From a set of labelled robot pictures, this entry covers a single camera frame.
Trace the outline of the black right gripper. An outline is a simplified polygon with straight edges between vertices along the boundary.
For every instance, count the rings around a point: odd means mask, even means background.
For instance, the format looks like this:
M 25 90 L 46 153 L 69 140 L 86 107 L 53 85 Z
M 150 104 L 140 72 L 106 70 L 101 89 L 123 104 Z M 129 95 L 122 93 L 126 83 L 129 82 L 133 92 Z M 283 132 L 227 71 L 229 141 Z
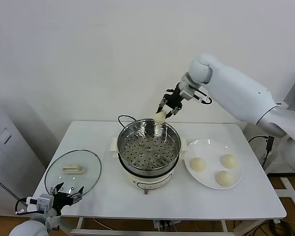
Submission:
M 157 113 L 161 112 L 165 105 L 171 108 L 166 114 L 166 117 L 175 116 L 182 109 L 182 100 L 184 99 L 180 95 L 179 84 L 174 89 L 167 89 L 162 100 L 160 101 Z

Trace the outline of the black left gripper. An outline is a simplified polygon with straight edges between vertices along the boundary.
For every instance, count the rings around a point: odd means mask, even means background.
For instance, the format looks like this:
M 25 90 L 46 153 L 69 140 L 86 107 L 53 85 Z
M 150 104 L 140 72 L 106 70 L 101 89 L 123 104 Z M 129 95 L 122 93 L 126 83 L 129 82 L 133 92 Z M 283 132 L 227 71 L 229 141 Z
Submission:
M 61 182 L 55 187 L 50 188 L 50 194 L 54 195 L 53 209 L 55 209 L 57 213 L 61 213 L 61 210 L 65 206 L 73 205 L 73 200 L 81 200 L 84 192 L 84 187 L 81 187 L 78 192 L 72 194 L 59 192 L 63 184 L 64 182 Z

